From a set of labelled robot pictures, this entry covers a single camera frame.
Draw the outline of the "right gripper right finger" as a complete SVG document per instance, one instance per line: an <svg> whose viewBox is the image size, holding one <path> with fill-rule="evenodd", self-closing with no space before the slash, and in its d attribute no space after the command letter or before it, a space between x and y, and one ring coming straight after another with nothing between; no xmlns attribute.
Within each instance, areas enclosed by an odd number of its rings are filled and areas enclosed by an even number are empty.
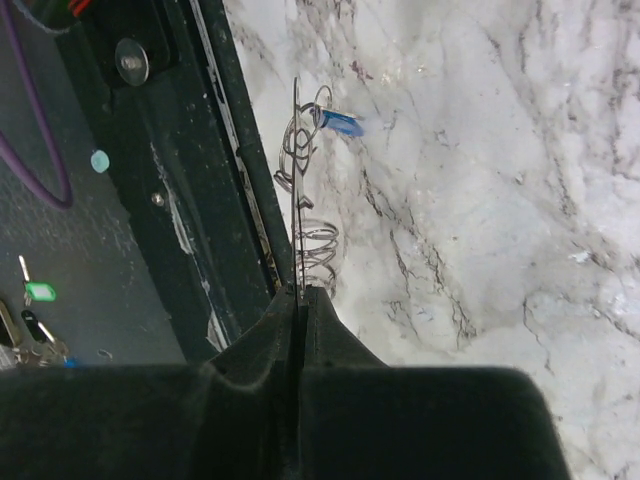
<svg viewBox="0 0 640 480"><path fill-rule="evenodd" d="M307 291L299 448L307 479L566 479L547 404L503 367L391 367Z"/></svg>

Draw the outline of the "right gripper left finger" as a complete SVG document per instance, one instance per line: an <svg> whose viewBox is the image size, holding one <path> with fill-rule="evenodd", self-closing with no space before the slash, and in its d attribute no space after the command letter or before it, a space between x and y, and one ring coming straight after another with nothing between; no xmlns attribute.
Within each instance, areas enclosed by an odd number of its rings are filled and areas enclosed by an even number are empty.
<svg viewBox="0 0 640 480"><path fill-rule="evenodd" d="M1 375L5 479L281 479L297 301L281 290L216 358Z"/></svg>

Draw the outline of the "blue tagged key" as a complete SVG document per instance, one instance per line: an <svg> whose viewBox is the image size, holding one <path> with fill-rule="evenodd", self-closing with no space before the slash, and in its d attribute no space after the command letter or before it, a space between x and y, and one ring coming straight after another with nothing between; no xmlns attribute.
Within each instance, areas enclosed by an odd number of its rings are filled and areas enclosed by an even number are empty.
<svg viewBox="0 0 640 480"><path fill-rule="evenodd" d="M318 129L330 129L350 137L364 135L362 118L356 115L341 113L315 104L312 107L312 116L314 125Z"/></svg>

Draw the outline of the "black tagged key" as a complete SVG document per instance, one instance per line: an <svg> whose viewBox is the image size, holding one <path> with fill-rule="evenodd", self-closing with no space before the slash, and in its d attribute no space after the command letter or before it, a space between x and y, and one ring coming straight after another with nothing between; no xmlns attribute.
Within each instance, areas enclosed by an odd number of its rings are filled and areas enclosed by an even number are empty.
<svg viewBox="0 0 640 480"><path fill-rule="evenodd" d="M21 318L32 338L26 348L29 359L39 365L67 365L71 359L66 343L57 337L49 327L30 310L23 310Z"/></svg>

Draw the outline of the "green tagged key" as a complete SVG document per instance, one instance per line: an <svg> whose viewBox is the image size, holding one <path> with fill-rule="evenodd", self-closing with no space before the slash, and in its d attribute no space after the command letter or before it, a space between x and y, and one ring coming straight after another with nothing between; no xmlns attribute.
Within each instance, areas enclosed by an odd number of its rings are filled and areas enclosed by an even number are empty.
<svg viewBox="0 0 640 480"><path fill-rule="evenodd" d="M18 256L18 261L23 275L24 306L29 307L33 302L54 302L57 298L55 289L48 283L36 282L31 279L23 255Z"/></svg>

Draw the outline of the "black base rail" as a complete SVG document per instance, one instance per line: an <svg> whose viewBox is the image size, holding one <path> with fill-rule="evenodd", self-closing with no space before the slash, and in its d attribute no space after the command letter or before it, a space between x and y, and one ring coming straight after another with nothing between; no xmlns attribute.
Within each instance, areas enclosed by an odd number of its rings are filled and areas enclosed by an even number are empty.
<svg viewBox="0 0 640 480"><path fill-rule="evenodd" d="M220 1L65 1L57 40L169 315L204 361L248 330L290 243Z"/></svg>

